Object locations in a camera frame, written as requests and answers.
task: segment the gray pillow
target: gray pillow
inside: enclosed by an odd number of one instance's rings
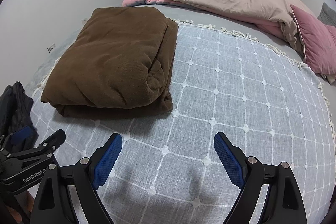
[[[336,27],[336,11],[331,9],[326,3],[323,3],[318,19],[326,25]]]

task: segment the bed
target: bed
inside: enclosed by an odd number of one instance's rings
[[[63,129],[67,140],[55,155],[60,165],[70,165],[90,156],[113,132],[121,133],[123,150],[108,181],[98,189],[115,223],[222,223],[239,193],[211,145],[213,135],[224,131],[246,155],[265,164],[287,161],[303,195],[308,223],[320,223],[335,186],[331,115],[336,113],[336,87],[295,62],[300,56],[284,41],[252,24],[151,6],[180,20],[170,85],[173,111],[91,121],[64,118],[41,103],[48,74],[75,41],[77,30],[25,88],[35,101],[31,119],[39,134],[36,143]],[[258,89],[260,97],[249,93]],[[195,98],[200,98],[197,105]],[[253,112],[264,113],[258,123]],[[258,222],[266,191],[263,187],[251,223]],[[74,188],[71,194],[80,223],[86,223]]]

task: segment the beige comforter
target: beige comforter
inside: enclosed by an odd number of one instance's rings
[[[303,53],[291,4],[314,15],[300,0],[174,0],[236,20],[255,23]]]

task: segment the blue textured pad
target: blue textured pad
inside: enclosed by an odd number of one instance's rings
[[[239,189],[243,189],[245,181],[243,179],[242,167],[238,163],[219,133],[215,135],[213,144],[217,155],[222,162],[231,182],[237,185]]]
[[[92,182],[92,187],[97,190],[99,186],[105,184],[109,174],[112,170],[114,163],[116,162],[121,148],[123,146],[123,140],[121,136],[118,134],[110,147],[107,149],[101,160],[97,164],[94,170],[94,180]]]
[[[25,126],[19,131],[13,133],[10,137],[10,142],[12,145],[19,145],[32,133],[32,129],[29,126]]]

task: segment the pillow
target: pillow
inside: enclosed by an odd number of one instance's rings
[[[320,22],[316,17],[291,5],[299,29],[305,62],[315,73],[336,73],[336,27]]]
[[[336,27],[336,11],[331,9],[326,3],[323,3],[318,19],[326,25]]]

